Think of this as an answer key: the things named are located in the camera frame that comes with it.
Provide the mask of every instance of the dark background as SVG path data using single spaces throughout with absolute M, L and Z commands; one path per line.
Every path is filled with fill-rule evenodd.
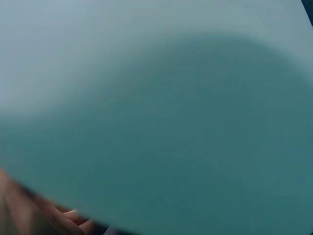
M 307 11 L 311 24 L 313 25 L 313 0 L 302 0 L 302 3 Z

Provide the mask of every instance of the hand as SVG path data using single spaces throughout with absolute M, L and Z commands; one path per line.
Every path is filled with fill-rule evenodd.
M 21 187 L 0 171 L 0 210 L 16 233 L 6 235 L 102 235 L 106 228 L 82 218 L 76 210 L 65 210 Z

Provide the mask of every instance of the finger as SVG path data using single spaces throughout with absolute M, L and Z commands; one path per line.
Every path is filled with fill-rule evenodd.
M 96 224 L 92 220 L 88 220 L 81 224 L 79 228 L 85 233 L 85 235 L 91 235 L 95 229 Z
M 63 213 L 64 217 L 71 220 L 77 225 L 81 225 L 87 221 L 87 219 L 83 218 L 79 215 L 77 210 L 71 210 L 69 212 Z
M 47 217 L 47 219 L 58 228 L 63 234 L 66 235 L 83 235 L 84 233 L 80 228 L 71 220 L 64 217 L 64 214 L 60 212 L 52 203 L 41 198 L 35 197 L 34 202 Z

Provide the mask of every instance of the skin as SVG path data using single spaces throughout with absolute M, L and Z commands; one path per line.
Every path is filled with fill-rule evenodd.
M 91 219 L 82 218 L 77 210 L 56 206 L 24 189 L 3 171 L 0 171 L 0 196 L 3 212 L 0 225 L 4 223 L 2 229 L 6 235 L 102 235 L 106 230 Z

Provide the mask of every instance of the teal paper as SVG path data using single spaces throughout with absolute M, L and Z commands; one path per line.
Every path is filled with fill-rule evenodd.
M 313 232 L 299 0 L 0 3 L 0 167 L 144 235 Z

